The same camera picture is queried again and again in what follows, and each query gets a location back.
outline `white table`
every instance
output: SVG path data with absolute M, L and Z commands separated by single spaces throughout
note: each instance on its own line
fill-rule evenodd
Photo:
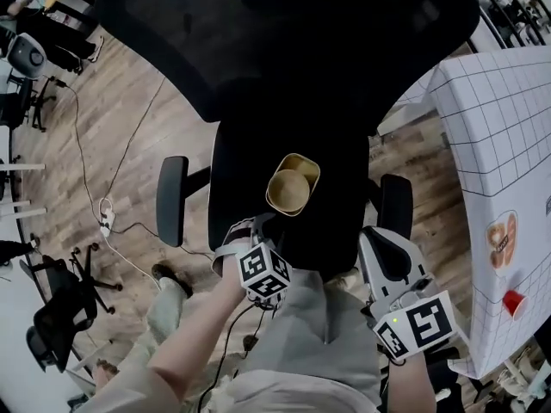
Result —
M 479 379 L 551 315 L 551 46 L 449 59 L 415 90 L 442 117 L 470 231 L 470 356 L 450 366 Z M 517 321 L 509 289 L 529 298 Z

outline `floor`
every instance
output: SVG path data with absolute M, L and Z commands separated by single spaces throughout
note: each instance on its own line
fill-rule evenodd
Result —
M 159 87 L 158 96 L 147 111 L 108 194 L 116 213 L 117 231 L 134 222 L 156 230 L 155 196 L 164 158 L 185 155 L 190 159 L 190 171 L 207 166 L 216 125 L 202 122 L 179 92 L 151 65 L 117 40 L 106 37 L 97 64 L 87 67 L 79 77 L 59 73 L 77 92 L 78 103 L 70 90 L 50 88 L 58 99 L 45 108 L 47 132 L 20 127 L 15 131 L 14 154 L 21 154 L 26 163 L 46 164 L 45 171 L 26 173 L 22 179 L 25 199 L 48 210 L 46 216 L 23 221 L 26 234 L 33 232 L 39 236 L 41 252 L 54 258 L 67 259 L 74 247 L 84 251 L 89 243 L 98 242 L 101 248 L 93 253 L 94 276 L 124 286 L 120 293 L 100 290 L 116 313 L 108 315 L 100 311 L 93 326 L 75 341 L 78 352 L 86 355 L 95 344 L 115 340 L 106 358 L 117 364 L 144 330 L 144 317 L 156 287 L 107 246 L 96 222 L 98 201 L 108 192 L 127 142 Z M 77 111 L 93 212 L 84 186 L 75 134 Z M 370 163 L 370 176 L 376 181 L 385 173 L 394 173 L 412 182 L 415 205 L 412 239 L 423 251 L 441 287 L 449 290 L 452 301 L 464 314 L 470 314 L 467 218 L 454 161 L 439 118 L 429 114 L 386 136 L 384 142 L 371 139 Z M 186 207 L 184 246 L 192 251 L 207 251 L 207 190 L 194 194 Z M 366 222 L 374 222 L 374 215 L 368 206 Z M 146 272 L 150 272 L 156 262 L 173 266 L 194 288 L 193 301 L 204 298 L 217 281 L 205 256 L 171 248 L 141 226 L 123 235 L 113 234 L 109 241 Z M 34 255 L 34 262 L 39 261 Z M 40 282 L 47 291 L 45 277 L 41 276 Z M 243 351 L 242 338 L 257 327 L 258 311 L 249 312 L 239 321 L 232 334 L 230 352 Z M 219 343 L 214 360 L 220 357 L 221 347 Z M 478 411 L 481 404 L 472 405 L 472 387 L 465 379 L 461 382 L 465 405 L 469 411 Z

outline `power outlet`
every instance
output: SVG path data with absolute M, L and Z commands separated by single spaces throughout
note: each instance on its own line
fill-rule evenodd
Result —
M 103 236 L 107 238 L 111 235 L 111 229 L 113 228 L 113 223 L 115 221 L 115 213 L 113 213 L 113 210 L 109 208 L 105 212 L 105 215 L 106 217 L 102 217 L 103 226 L 100 228 L 100 231 L 102 232 Z

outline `table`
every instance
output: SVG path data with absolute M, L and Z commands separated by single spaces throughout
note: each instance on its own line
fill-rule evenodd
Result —
M 470 356 L 450 367 L 479 379 L 551 315 L 551 47 L 446 60 L 423 83 L 454 155 L 473 259 Z M 517 321 L 502 305 L 509 289 L 529 298 Z

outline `paper cup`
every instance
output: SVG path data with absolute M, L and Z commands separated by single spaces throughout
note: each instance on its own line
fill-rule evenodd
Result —
M 310 185 L 298 171 L 281 170 L 269 180 L 268 197 L 276 209 L 292 213 L 308 202 Z
M 520 319 L 528 307 L 528 297 L 524 297 L 517 291 L 507 291 L 503 297 L 503 306 L 513 317 L 514 321 Z

